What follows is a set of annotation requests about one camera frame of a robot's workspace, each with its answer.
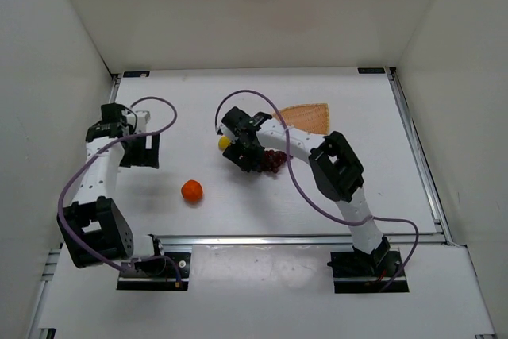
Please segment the purple fake grape bunch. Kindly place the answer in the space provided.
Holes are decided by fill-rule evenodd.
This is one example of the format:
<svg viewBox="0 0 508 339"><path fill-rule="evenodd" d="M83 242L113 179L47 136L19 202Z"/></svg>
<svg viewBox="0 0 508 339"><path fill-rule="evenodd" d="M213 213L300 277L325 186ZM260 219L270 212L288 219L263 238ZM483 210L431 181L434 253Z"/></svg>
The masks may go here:
<svg viewBox="0 0 508 339"><path fill-rule="evenodd" d="M269 174L277 174L286 162L287 154L285 152L266 149L264 150L255 169L259 173L265 172Z"/></svg>

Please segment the orange fake orange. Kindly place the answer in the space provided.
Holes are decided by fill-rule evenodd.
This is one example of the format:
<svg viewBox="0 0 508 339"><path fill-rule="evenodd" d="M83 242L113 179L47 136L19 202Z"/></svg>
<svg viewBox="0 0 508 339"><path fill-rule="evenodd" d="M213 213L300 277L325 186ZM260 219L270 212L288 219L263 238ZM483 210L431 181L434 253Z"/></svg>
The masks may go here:
<svg viewBox="0 0 508 339"><path fill-rule="evenodd" d="M194 179L189 179L182 185L181 195L188 203L195 204L200 202L204 195L201 183Z"/></svg>

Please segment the yellow fake banana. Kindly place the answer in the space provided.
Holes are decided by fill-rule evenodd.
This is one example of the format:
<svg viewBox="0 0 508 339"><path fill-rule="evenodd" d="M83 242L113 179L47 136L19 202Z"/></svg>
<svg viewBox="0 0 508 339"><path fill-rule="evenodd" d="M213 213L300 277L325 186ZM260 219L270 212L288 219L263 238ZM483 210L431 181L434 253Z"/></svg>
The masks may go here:
<svg viewBox="0 0 508 339"><path fill-rule="evenodd" d="M228 146L230 145L230 143L231 143L231 141L230 141L230 139L228 137L222 136L222 137L219 138L219 141L218 141L218 144L217 144L218 149L220 151L225 151L228 148Z"/></svg>

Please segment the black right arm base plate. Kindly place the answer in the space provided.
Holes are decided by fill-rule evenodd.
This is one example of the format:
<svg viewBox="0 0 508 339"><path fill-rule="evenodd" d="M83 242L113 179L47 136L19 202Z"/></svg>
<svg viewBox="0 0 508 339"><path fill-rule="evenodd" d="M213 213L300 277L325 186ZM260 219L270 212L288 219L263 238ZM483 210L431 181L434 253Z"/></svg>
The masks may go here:
<svg viewBox="0 0 508 339"><path fill-rule="evenodd" d="M401 271L400 251L390 250L377 268L360 263L354 252L331 252L327 265L332 269L335 294L408 293L406 274Z"/></svg>

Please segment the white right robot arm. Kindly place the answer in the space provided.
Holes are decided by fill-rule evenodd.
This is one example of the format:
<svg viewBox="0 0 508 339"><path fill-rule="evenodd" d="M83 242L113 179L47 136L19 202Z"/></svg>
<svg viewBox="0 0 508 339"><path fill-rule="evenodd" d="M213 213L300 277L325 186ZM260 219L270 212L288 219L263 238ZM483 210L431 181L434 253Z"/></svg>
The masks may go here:
<svg viewBox="0 0 508 339"><path fill-rule="evenodd" d="M261 169L267 148L308 164L317 189L341 212L342 218L329 218L349 227L356 256L373 268L381 264L390 245L367 204L364 167L342 133L308 133L286 125L281 117L264 112L251 117L235 106L216 124L216 131L230 139L223 156L242 171Z"/></svg>

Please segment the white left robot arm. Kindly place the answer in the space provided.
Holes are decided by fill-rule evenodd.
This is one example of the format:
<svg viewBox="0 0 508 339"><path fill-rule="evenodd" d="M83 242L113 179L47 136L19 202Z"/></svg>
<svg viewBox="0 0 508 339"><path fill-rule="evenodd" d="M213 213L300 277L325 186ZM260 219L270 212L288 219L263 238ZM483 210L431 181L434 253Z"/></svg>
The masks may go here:
<svg viewBox="0 0 508 339"><path fill-rule="evenodd" d="M77 268L100 264L73 236L108 260L126 260L134 254L134 236L113 200L121 167L159 167L160 135L147 143L150 112L133 111L118 103L101 106L102 118L85 136L87 159L93 163L79 177L79 188L63 217L70 231L60 231Z"/></svg>

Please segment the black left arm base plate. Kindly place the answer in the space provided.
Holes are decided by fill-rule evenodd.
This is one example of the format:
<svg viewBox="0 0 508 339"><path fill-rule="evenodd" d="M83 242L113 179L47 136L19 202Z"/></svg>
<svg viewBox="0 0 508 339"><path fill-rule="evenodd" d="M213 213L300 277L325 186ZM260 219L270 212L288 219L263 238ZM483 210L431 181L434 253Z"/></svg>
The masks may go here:
<svg viewBox="0 0 508 339"><path fill-rule="evenodd" d="M165 258L123 263L117 278L119 291L188 291L191 251L165 252Z"/></svg>

